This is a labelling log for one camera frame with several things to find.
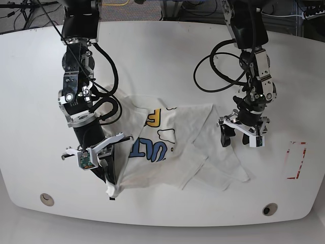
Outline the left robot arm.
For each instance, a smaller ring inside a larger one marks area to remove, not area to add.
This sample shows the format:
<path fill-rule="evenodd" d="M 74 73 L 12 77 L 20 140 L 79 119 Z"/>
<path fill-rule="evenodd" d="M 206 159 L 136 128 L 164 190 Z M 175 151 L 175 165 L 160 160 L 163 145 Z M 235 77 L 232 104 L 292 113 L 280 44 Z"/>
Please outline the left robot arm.
<path fill-rule="evenodd" d="M 235 131 L 243 133 L 242 143 L 250 147 L 265 145 L 269 119 L 263 116 L 266 106 L 276 98 L 276 86 L 270 74 L 270 60 L 263 48 L 268 35 L 262 20 L 262 7 L 267 1 L 222 1 L 225 23 L 231 34 L 231 40 L 216 45 L 210 54 L 210 65 L 214 72 L 232 85 L 241 85 L 245 97 L 233 97 L 237 109 L 230 115 L 219 119 L 221 145 L 227 147 Z M 234 44 L 241 50 L 240 67 L 247 81 L 236 82 L 221 74 L 213 58 L 218 50 L 228 44 Z"/>

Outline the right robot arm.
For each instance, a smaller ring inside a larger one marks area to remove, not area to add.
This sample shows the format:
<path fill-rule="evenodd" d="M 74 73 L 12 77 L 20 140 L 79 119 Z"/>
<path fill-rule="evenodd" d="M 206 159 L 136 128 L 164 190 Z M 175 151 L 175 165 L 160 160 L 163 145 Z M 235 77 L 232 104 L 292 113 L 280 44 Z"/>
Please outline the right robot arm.
<path fill-rule="evenodd" d="M 79 167 L 115 185 L 115 143 L 107 142 L 103 127 L 121 118 L 122 105 L 114 95 L 119 84 L 117 68 L 98 44 L 102 1 L 62 1 L 62 4 L 64 24 L 60 37 L 67 49 L 62 58 L 64 76 L 58 104 L 77 136 L 79 146 L 75 155 Z M 110 90 L 95 82 L 90 46 L 111 65 L 114 80 Z"/>

